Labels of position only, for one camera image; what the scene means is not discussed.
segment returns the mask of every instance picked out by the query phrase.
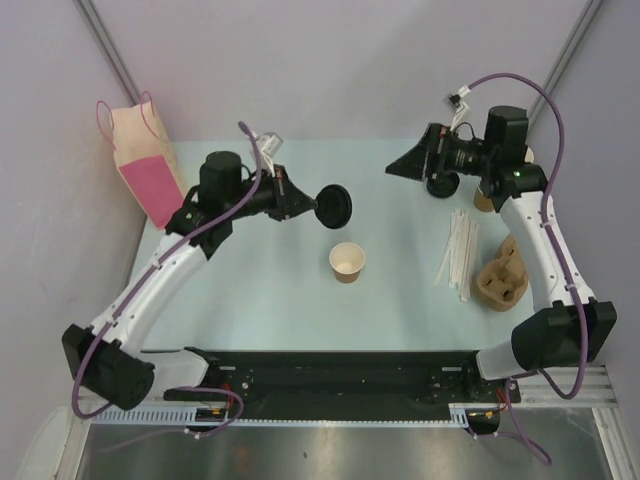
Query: paper cup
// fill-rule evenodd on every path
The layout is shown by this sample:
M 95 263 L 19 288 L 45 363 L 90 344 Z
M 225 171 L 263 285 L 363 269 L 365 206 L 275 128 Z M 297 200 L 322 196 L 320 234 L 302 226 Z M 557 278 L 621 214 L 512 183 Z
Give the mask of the paper cup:
M 482 190 L 480 190 L 480 185 L 476 188 L 476 194 L 473 197 L 473 205 L 481 212 L 493 212 L 493 202 L 491 199 L 484 196 Z
M 342 283 L 355 282 L 364 267 L 364 262 L 364 250 L 355 243 L 339 243 L 329 253 L 333 274 Z

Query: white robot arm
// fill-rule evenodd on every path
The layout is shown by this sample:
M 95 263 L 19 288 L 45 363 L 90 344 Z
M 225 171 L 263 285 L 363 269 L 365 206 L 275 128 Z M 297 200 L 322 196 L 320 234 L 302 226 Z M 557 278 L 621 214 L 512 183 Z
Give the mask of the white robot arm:
M 595 358 L 616 321 L 611 302 L 598 302 L 576 268 L 553 200 L 545 193 L 544 172 L 524 161 L 528 126 L 526 111 L 509 106 L 489 111 L 483 140 L 462 140 L 457 127 L 432 123 L 413 149 L 386 168 L 386 173 L 426 182 L 438 198 L 455 193 L 459 173 L 479 176 L 483 194 L 520 247 L 534 315 L 513 330 L 509 341 L 475 355 L 477 373 L 485 380 L 584 364 Z
M 272 143 L 263 144 L 272 153 Z M 235 153 L 214 152 L 207 157 L 200 169 L 200 184 L 190 190 L 172 216 L 167 235 L 141 273 L 88 328 L 71 325 L 65 331 L 62 343 L 75 378 L 74 392 L 82 385 L 126 410 L 148 395 L 202 382 L 208 363 L 195 351 L 141 350 L 175 292 L 231 235 L 232 221 L 258 213 L 282 221 L 314 210 L 327 228 L 347 224 L 351 199 L 346 189 L 328 185 L 315 199 L 310 198 L 289 180 L 282 165 L 271 163 L 270 157 L 267 165 L 260 164 L 258 180 L 253 179 L 258 172 L 242 180 L 242 162 Z M 237 208 L 242 198 L 249 200 Z M 222 215 L 228 218 L 216 223 Z

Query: table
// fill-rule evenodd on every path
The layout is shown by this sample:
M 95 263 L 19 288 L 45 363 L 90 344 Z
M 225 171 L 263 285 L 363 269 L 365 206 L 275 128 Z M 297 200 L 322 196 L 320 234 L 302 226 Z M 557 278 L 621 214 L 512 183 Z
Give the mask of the table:
M 481 225 L 476 272 L 508 230 L 498 215 L 473 207 L 475 178 L 463 178 L 456 195 L 439 200 L 419 182 L 385 175 L 385 166 L 414 144 L 285 141 L 276 163 L 286 165 L 301 190 L 315 196 L 330 183 L 349 190 L 349 224 L 328 230 L 311 212 L 282 223 L 266 215 L 234 222 L 233 235 L 170 301 L 145 349 L 442 351 L 507 340 L 533 312 L 530 292 L 509 312 L 496 313 L 432 284 L 455 208 Z M 198 183 L 200 165 L 215 150 L 253 163 L 246 141 L 176 142 L 174 148 L 188 185 Z M 162 234 L 147 222 L 134 274 Z M 328 262 L 331 248 L 344 241 L 359 244 L 367 257 L 350 285 L 335 280 Z

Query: gray wall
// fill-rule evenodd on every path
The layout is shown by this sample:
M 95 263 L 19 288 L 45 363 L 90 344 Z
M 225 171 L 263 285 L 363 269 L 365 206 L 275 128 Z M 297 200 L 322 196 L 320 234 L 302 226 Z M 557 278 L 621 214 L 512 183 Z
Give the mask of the gray wall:
M 0 477 L 68 405 L 60 337 L 123 286 L 142 221 L 95 126 L 124 96 L 71 1 L 2 2 Z
M 172 140 L 417 138 L 482 75 L 544 81 L 586 0 L 95 0 Z M 535 93 L 483 87 L 470 118 Z
M 618 324 L 600 360 L 640 445 L 640 2 L 606 2 L 555 98 L 567 146 L 554 197 L 561 228 L 589 285 L 612 300 Z M 557 132 L 548 109 L 535 126 L 536 159 L 551 167 Z

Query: bag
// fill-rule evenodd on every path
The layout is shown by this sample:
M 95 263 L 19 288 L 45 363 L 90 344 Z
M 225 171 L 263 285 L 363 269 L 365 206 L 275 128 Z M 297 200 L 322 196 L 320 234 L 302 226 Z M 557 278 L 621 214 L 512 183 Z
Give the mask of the bag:
M 144 103 L 147 95 L 149 101 Z M 102 130 L 98 109 L 109 109 L 113 140 Z M 96 104 L 98 128 L 113 147 L 113 159 L 125 183 L 156 228 L 161 229 L 182 206 L 184 180 L 171 142 L 157 115 L 151 94 L 143 92 L 140 104 L 112 110 Z

